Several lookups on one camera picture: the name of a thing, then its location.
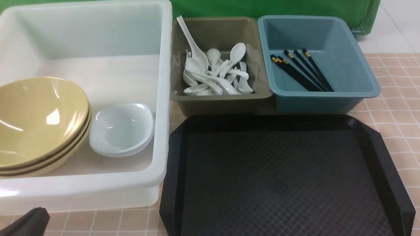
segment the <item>white plastic bin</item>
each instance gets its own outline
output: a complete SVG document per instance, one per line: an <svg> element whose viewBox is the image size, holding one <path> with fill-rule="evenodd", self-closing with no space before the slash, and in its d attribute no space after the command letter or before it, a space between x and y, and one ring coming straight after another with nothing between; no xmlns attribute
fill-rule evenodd
<svg viewBox="0 0 420 236"><path fill-rule="evenodd" d="M141 102L154 112L156 126L154 141L135 156L107 158L86 142L46 176L1 179L0 215L39 206L48 212L141 207L158 200L168 154L171 31L168 0L54 3L4 11L0 85L34 76L71 80L85 90L94 113Z"/></svg>

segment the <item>small white bowl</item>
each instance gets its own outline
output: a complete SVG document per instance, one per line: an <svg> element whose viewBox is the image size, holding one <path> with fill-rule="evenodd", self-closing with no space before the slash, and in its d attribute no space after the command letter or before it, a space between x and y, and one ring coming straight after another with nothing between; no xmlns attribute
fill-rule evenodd
<svg viewBox="0 0 420 236"><path fill-rule="evenodd" d="M90 129L89 144L98 154L127 157L147 147L154 128L155 119L146 105L115 105L96 114Z"/></svg>

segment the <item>bowl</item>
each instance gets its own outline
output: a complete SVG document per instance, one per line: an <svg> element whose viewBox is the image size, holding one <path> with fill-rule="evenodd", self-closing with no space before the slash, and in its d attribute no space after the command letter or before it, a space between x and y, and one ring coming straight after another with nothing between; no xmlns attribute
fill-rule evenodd
<svg viewBox="0 0 420 236"><path fill-rule="evenodd" d="M144 104L108 107L98 112L92 121L90 147L108 157L131 156L150 143L154 126L152 111Z"/></svg>
<svg viewBox="0 0 420 236"><path fill-rule="evenodd" d="M56 153L78 134L89 110L82 88L50 77L4 85L0 101L0 168Z"/></svg>
<svg viewBox="0 0 420 236"><path fill-rule="evenodd" d="M86 139L86 136L89 134L90 126L92 124L92 108L89 107L88 116L80 129L79 133L71 140L67 145L65 145L62 149L56 152L53 155L48 155L44 158L37 160L36 162L22 165L19 167L13 168L0 168L0 178L11 178L11 177L21 177L21 176L35 176L34 173L44 174L47 171L41 171L44 168L46 170L53 170L51 169L51 165L53 163L58 162L59 159L63 157L70 157L70 153L75 153L75 148L78 149L79 143L83 142Z"/></svg>

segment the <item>textured tray surface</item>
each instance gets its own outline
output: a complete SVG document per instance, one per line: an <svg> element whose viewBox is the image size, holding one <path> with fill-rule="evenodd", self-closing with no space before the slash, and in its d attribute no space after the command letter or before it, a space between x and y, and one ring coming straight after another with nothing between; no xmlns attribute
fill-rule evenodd
<svg viewBox="0 0 420 236"><path fill-rule="evenodd" d="M183 236L393 235L349 126L189 134Z"/></svg>

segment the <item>white floor tile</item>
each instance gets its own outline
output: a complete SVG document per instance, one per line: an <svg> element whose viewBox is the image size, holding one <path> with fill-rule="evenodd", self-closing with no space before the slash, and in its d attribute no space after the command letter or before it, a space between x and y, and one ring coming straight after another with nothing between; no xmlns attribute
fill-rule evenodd
<svg viewBox="0 0 420 236"><path fill-rule="evenodd" d="M381 5L415 52L420 52L419 0L382 0Z"/></svg>
<svg viewBox="0 0 420 236"><path fill-rule="evenodd" d="M359 46L364 53L414 52L414 49L381 6L376 15L372 32L361 37Z"/></svg>

